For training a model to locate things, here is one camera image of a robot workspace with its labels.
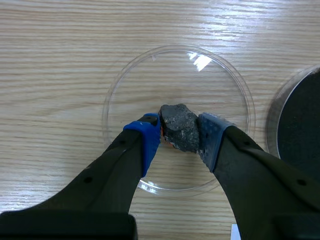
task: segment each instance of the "dark gray rock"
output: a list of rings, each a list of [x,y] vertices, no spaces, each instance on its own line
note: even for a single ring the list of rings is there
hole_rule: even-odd
[[[183,152],[199,150],[198,117],[186,105],[163,105],[159,115],[166,141]]]

